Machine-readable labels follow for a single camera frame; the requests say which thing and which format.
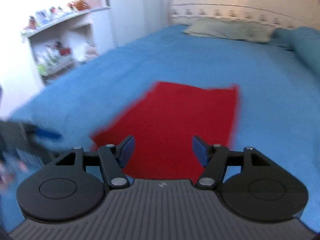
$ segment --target logo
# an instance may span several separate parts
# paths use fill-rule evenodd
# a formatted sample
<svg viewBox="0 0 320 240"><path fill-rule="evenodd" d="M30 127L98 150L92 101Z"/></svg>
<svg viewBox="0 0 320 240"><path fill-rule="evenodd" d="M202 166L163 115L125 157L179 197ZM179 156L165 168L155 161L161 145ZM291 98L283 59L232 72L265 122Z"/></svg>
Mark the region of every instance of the logo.
<svg viewBox="0 0 320 240"><path fill-rule="evenodd" d="M159 186L159 187L164 188L164 187L166 187L166 186L167 186L167 184L166 184L166 183L164 183L164 182L162 182L162 183L159 183L159 184L158 184L158 186Z"/></svg>

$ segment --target person's hand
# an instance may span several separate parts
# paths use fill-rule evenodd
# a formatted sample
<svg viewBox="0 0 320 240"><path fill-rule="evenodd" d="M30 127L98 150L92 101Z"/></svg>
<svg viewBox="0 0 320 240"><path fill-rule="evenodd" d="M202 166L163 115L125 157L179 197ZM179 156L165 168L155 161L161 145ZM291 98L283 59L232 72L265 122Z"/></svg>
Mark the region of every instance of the person's hand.
<svg viewBox="0 0 320 240"><path fill-rule="evenodd" d="M22 161L16 161L17 166L23 172L28 172L27 166ZM7 167L0 161L0 192L5 191L15 178L15 172L9 171Z"/></svg>

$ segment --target red towel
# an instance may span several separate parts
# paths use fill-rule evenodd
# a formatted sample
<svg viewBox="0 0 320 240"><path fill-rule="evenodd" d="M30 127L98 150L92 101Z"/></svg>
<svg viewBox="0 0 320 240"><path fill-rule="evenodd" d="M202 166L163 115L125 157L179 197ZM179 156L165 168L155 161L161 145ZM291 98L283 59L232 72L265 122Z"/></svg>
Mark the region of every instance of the red towel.
<svg viewBox="0 0 320 240"><path fill-rule="evenodd" d="M203 171L191 139L230 147L238 88L205 90L159 82L143 99L93 137L97 146L135 138L124 172L139 179L192 179Z"/></svg>

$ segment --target bed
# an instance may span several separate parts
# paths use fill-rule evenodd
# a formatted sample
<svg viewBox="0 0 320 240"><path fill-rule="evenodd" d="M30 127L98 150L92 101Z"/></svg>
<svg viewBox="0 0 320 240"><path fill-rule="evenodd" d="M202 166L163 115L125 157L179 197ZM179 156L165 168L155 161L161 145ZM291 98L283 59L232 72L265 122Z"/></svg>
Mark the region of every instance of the bed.
<svg viewBox="0 0 320 240"><path fill-rule="evenodd" d="M12 119L60 131L63 141L42 142L50 149L88 150L89 136L156 81L200 88L238 84L241 103L232 149L254 146L302 181L309 201L301 219L320 231L319 78L294 51L277 44L192 37L182 32L185 28L170 26L78 67L18 109ZM29 175L19 174L17 184ZM23 220L16 187L1 196L7 231Z"/></svg>

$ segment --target metal pin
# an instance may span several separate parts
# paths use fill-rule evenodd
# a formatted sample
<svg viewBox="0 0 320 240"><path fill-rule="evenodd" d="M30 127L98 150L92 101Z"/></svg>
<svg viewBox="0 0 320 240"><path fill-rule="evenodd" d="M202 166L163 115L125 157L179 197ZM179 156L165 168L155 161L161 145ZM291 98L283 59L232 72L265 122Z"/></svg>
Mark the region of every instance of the metal pin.
<svg viewBox="0 0 320 240"><path fill-rule="evenodd" d="M114 186L123 186L127 183L127 180L124 178L114 178L111 180L111 184Z"/></svg>
<svg viewBox="0 0 320 240"><path fill-rule="evenodd" d="M208 178L208 177L204 177L199 179L199 184L202 186L212 186L214 184L214 179L212 178Z"/></svg>

